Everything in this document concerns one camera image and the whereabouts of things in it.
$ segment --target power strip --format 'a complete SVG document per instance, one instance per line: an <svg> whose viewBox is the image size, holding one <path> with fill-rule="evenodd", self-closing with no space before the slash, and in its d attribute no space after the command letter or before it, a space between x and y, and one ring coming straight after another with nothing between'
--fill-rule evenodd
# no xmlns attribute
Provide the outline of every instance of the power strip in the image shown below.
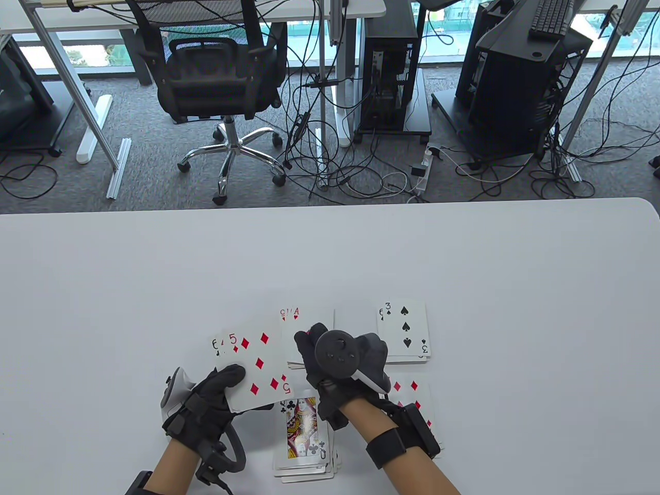
<svg viewBox="0 0 660 495"><path fill-rule="evenodd" d="M426 185L428 184L428 177L431 173L431 165L433 165L434 155L437 156L437 147L426 145L426 150L424 150L424 158L422 159L422 164L420 166L412 167L412 175L419 177L417 183L413 187L413 191L417 194L421 194L426 191Z"/></svg>

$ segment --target black glove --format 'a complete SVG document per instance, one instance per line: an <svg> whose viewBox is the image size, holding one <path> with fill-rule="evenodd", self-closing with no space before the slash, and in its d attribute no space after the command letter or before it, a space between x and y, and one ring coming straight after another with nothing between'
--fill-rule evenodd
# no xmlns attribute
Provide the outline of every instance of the black glove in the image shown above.
<svg viewBox="0 0 660 495"><path fill-rule="evenodd" d="M308 332L297 332L294 339L305 364L307 381L319 391L319 416L336 431L348 424L348 419L339 410L340 407L358 397L363 397L370 402L377 402L379 397L378 393L361 381L352 378L332 378L321 369L316 360L314 348L320 336L327 331L324 324L316 323Z"/></svg>
<svg viewBox="0 0 660 495"><path fill-rule="evenodd" d="M236 414L229 411L224 390L245 378L243 366L232 364L222 371L213 370L192 390L181 408L163 423L167 435L195 452L200 443L219 441Z"/></svg>

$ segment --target office chair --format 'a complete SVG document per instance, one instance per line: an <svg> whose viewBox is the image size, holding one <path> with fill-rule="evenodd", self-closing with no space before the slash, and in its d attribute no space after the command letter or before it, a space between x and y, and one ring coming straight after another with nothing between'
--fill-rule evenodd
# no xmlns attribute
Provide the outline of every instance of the office chair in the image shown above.
<svg viewBox="0 0 660 495"><path fill-rule="evenodd" d="M239 138L235 115L253 119L256 112L282 102L277 89L286 74L285 22L272 23L267 43L254 0L127 0L137 21L141 55L158 87L158 101L177 123L188 117L222 116L213 133L220 144L191 150L177 167L190 171L190 159L226 153L218 178L220 206L227 200L227 181L234 158L250 156L271 168L273 183L283 186L286 172L272 156L248 147L266 134L273 146L282 138L262 127Z"/></svg>

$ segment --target forearm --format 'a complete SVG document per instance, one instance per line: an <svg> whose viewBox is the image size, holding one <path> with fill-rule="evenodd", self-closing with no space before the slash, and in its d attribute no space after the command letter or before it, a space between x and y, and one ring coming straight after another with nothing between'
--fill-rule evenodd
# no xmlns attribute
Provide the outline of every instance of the forearm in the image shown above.
<svg viewBox="0 0 660 495"><path fill-rule="evenodd" d="M364 399L349 402L341 411L367 443L397 426ZM400 495L460 495L419 447L408 449L405 454L385 464L383 470Z"/></svg>
<svg viewBox="0 0 660 495"><path fill-rule="evenodd" d="M170 440L145 490L160 495L185 495L195 475L199 462L196 452L185 445Z"/></svg>

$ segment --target keyboard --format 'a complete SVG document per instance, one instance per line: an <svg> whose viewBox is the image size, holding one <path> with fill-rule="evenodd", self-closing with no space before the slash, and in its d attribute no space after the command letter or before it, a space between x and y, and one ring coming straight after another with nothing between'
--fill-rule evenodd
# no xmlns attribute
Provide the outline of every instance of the keyboard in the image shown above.
<svg viewBox="0 0 660 495"><path fill-rule="evenodd" d="M545 40L564 37L573 19L573 0L540 0L529 35Z"/></svg>

